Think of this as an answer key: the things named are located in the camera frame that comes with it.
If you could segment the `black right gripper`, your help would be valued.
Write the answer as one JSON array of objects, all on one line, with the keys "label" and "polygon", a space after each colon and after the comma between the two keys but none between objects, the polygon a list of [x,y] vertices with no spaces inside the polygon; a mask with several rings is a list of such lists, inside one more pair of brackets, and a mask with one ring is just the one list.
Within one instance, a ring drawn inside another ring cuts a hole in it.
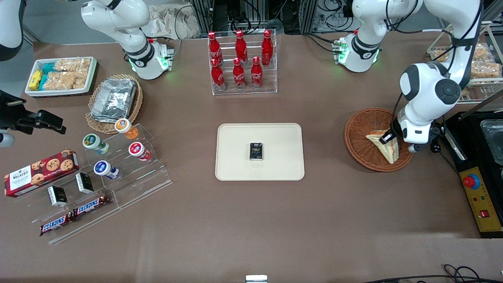
[{"label": "black right gripper", "polygon": [[[1,129],[31,131],[33,129],[48,129],[65,134],[66,127],[63,126],[63,119],[46,110],[40,110],[39,114],[26,110],[25,99],[15,97],[7,92],[0,92],[0,127]],[[36,118],[45,125],[36,125]]]}]

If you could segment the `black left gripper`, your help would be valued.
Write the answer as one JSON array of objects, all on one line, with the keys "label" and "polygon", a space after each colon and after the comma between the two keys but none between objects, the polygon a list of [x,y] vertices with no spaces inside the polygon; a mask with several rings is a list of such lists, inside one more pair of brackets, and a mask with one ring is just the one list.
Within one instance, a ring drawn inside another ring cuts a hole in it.
[{"label": "black left gripper", "polygon": [[[397,134],[395,134],[393,131],[386,131],[383,136],[380,138],[380,143],[383,145],[386,145],[387,143],[391,142],[393,139],[397,138]],[[430,146],[431,141],[429,140],[426,143],[407,143],[405,142],[402,138],[398,139],[399,142],[404,143],[407,146],[407,150],[410,153],[418,153],[427,147]]]}]

